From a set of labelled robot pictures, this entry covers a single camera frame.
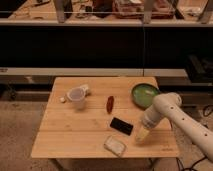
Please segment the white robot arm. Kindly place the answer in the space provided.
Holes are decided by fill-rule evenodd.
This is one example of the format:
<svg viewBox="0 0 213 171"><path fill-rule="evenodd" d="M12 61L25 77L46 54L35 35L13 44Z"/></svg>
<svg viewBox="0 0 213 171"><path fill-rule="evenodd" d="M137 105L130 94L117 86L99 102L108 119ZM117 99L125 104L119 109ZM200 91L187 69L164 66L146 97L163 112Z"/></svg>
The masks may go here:
<svg viewBox="0 0 213 171"><path fill-rule="evenodd" d="M182 99L177 93L156 95L141 116L141 128L136 140L142 142L163 118L179 127L202 153L213 163L213 132L188 116L181 108Z"/></svg>

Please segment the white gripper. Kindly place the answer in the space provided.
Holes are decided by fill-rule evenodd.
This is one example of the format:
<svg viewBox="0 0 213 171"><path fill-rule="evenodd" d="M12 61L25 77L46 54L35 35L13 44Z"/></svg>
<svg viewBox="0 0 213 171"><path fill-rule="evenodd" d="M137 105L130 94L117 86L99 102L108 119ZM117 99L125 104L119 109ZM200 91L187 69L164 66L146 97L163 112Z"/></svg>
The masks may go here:
<svg viewBox="0 0 213 171"><path fill-rule="evenodd" d="M158 124L158 116L154 112L145 112L143 115L143 125L147 129L152 129ZM136 141L142 142L149 134L149 130L143 127L140 128L136 135Z"/></svg>

